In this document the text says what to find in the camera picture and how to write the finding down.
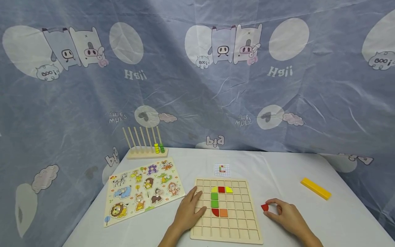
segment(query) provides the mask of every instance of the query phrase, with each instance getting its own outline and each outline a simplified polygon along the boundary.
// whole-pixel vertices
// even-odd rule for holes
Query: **white table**
[[[230,164],[232,178],[247,179],[265,246],[301,246],[293,236],[263,215],[260,205],[274,197],[295,204],[325,247],[395,246],[387,232],[320,155],[170,148],[169,157],[174,159],[185,191],[194,186],[195,178],[213,177],[215,163]],[[152,161],[124,159],[114,173]],[[300,184],[303,177],[327,189],[332,197],[325,201],[304,187]],[[172,223],[181,200],[104,228],[107,184],[63,246],[157,246]],[[252,245],[191,240],[190,233],[186,232],[178,246]]]

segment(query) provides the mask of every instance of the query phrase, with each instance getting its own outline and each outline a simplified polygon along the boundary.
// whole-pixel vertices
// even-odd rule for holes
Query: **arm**
[[[167,229],[158,247],[175,247],[181,235],[191,229],[204,212],[206,212],[207,208],[202,207],[195,213],[196,204],[202,194],[199,191],[195,195],[196,189],[197,187],[195,186],[181,201],[175,214],[174,222]]]
[[[264,214],[279,223],[285,230],[294,234],[305,247],[323,247],[321,241],[310,230],[295,205],[277,198],[267,200],[266,204],[277,204],[278,215],[268,211],[265,211]]]

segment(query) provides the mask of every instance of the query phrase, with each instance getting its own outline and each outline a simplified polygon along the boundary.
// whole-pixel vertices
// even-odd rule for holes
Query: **orange block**
[[[228,217],[228,211],[226,209],[220,209],[220,217]]]

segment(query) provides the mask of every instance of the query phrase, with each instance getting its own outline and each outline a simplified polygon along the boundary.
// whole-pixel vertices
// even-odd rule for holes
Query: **cartoon lion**
[[[110,215],[118,219],[126,217],[128,214],[128,205],[129,203],[123,204],[122,202],[115,204],[110,210]]]

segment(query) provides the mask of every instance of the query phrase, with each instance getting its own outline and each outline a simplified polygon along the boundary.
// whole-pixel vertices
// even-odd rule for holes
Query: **red block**
[[[212,208],[211,211],[213,212],[213,214],[217,217],[220,216],[220,210],[218,208]]]
[[[264,211],[269,211],[269,205],[267,205],[267,204],[261,205],[261,208],[262,208]]]
[[[225,187],[218,186],[218,192],[219,193],[225,193]]]

